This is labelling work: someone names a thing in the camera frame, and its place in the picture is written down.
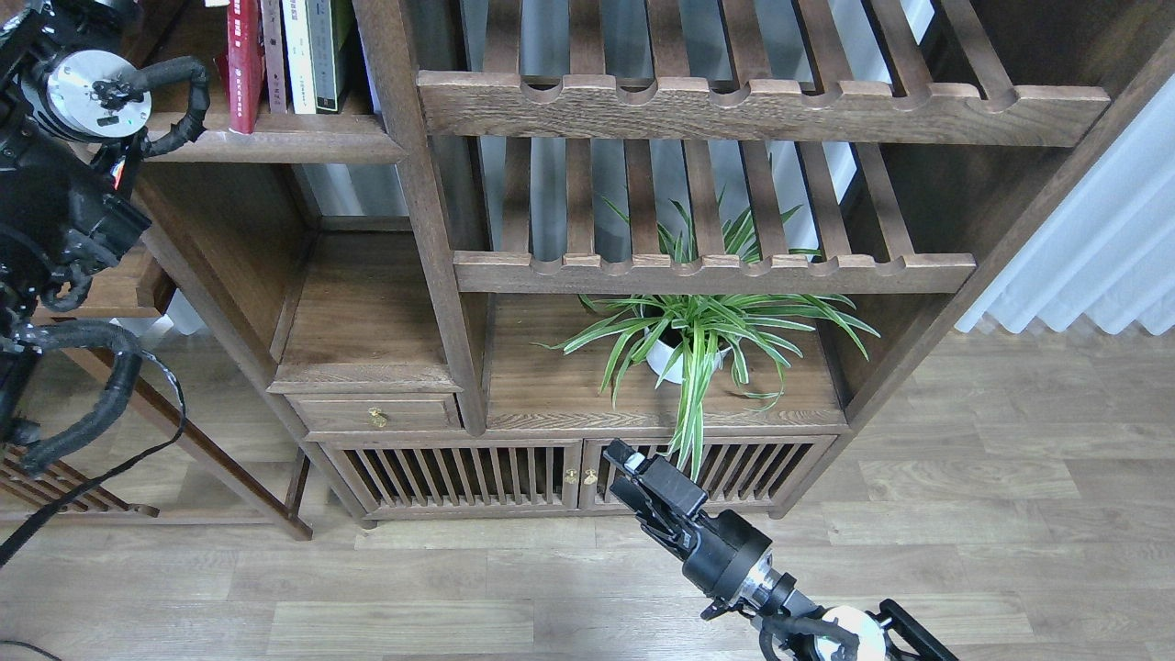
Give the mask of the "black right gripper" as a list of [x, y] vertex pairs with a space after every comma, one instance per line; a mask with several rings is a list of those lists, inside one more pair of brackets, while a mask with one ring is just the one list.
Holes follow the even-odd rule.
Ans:
[[603, 451], [620, 472], [610, 492], [633, 511], [642, 530], [682, 561], [682, 573], [701, 594], [721, 602], [765, 602], [776, 575], [765, 553], [771, 540], [733, 510], [710, 515], [709, 494], [664, 456], [642, 456], [612, 440]]

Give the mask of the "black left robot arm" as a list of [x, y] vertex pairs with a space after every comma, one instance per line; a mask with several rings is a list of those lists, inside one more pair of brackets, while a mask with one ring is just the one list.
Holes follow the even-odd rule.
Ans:
[[[120, 55], [141, 23], [137, 1], [28, 1], [4, 23], [4, 444], [39, 475], [108, 430], [152, 353], [101, 319], [32, 322], [39, 306], [70, 312], [93, 277], [118, 267], [152, 225], [130, 204], [145, 158], [196, 141], [209, 108], [208, 70], [194, 56], [137, 68]], [[102, 348], [114, 356], [99, 402], [59, 434], [16, 416], [47, 352]]]

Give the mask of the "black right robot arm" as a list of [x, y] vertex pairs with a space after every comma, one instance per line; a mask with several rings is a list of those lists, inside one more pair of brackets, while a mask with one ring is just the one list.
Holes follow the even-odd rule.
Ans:
[[682, 573], [711, 599], [701, 620], [739, 612], [759, 632], [763, 656], [777, 660], [954, 660], [922, 623], [893, 599], [877, 612], [822, 607], [772, 567], [768, 537], [733, 510], [709, 515], [709, 499], [663, 456], [645, 456], [620, 439], [603, 454], [620, 470], [611, 493], [633, 510], [642, 530], [682, 561]]

